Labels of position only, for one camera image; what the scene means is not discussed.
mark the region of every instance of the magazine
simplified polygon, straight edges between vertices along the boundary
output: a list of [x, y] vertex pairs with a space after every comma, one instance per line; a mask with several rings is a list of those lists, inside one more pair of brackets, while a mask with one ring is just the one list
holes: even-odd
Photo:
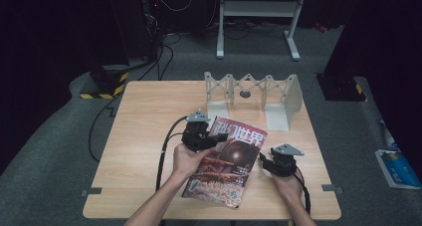
[[390, 187], [407, 189], [422, 188], [418, 176], [402, 152], [378, 149], [375, 151], [375, 155]]
[[227, 141], [218, 143], [202, 159], [182, 197], [238, 208], [267, 133], [252, 125], [217, 116], [209, 134], [218, 133], [228, 133]]

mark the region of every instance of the stand leg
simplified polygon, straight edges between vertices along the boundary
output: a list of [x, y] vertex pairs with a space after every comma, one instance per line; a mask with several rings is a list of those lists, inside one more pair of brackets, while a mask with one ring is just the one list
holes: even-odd
[[292, 27], [289, 31], [285, 31], [286, 41], [288, 42], [289, 49], [291, 51], [292, 58], [294, 61], [299, 61], [301, 59], [298, 48], [296, 48], [295, 41], [293, 40], [293, 35], [296, 30], [296, 25], [298, 24], [298, 19], [301, 14], [303, 4], [304, 0], [298, 0], [298, 5], [296, 6], [295, 14], [292, 19]]
[[224, 0], [220, 0], [220, 17], [217, 39], [217, 59], [224, 58]]

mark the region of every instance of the person's left hand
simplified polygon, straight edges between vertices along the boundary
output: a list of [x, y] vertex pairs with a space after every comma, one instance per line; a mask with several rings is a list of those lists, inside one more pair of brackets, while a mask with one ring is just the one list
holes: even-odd
[[202, 158], [207, 155], [211, 149], [205, 149], [200, 152], [193, 152], [181, 143], [174, 148], [173, 153], [173, 173], [182, 177], [184, 180], [189, 178], [199, 166]]

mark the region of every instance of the dark background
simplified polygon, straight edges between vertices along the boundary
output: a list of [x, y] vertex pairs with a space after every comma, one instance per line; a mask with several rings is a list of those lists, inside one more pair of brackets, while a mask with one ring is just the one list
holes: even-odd
[[[90, 69], [70, 34], [70, 0], [0, 3], [3, 171], [31, 134], [70, 99], [70, 81]], [[122, 32], [116, 26], [112, 4], [109, 0], [85, 3], [87, 11], [98, 8], [97, 15], [103, 16], [103, 21], [86, 26], [92, 33], [86, 39], [89, 50], [96, 60], [101, 59], [100, 65], [125, 64]], [[182, 13], [168, 12], [159, 4], [156, 13], [166, 24], [203, 33], [214, 4], [215, 0], [194, 0]], [[421, 155], [416, 149], [422, 132], [417, 73], [422, 66], [420, 10], [419, 0], [305, 0], [299, 21], [304, 28], [312, 28], [315, 23], [329, 29], [346, 24], [325, 74], [368, 78], [387, 126], [419, 173]], [[99, 46], [104, 45], [99, 45], [99, 40], [116, 47], [99, 51]]]

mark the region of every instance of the wooden table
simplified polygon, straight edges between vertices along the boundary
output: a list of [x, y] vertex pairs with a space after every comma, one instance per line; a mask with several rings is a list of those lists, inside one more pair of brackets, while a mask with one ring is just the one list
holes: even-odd
[[[127, 84], [115, 117], [105, 151], [92, 188], [100, 194], [88, 196], [84, 215], [87, 218], [128, 218], [155, 190], [160, 150], [171, 126], [182, 116], [198, 109], [206, 112], [203, 81], [130, 82]], [[266, 129], [266, 118], [260, 103], [236, 100], [230, 118]], [[181, 122], [173, 132], [182, 132]], [[331, 184], [320, 153], [308, 112], [303, 104], [289, 131], [270, 131], [261, 152], [269, 157], [271, 147], [289, 143], [305, 153], [297, 156], [297, 165], [311, 195], [312, 218], [334, 220], [341, 215], [335, 193], [323, 191]], [[172, 152], [181, 142], [176, 135], [168, 143], [162, 181], [172, 170]], [[243, 201], [238, 209], [212, 202], [182, 198], [179, 190], [164, 219], [240, 219], [284, 220], [290, 213], [280, 198], [270, 173], [259, 159], [246, 183]]]

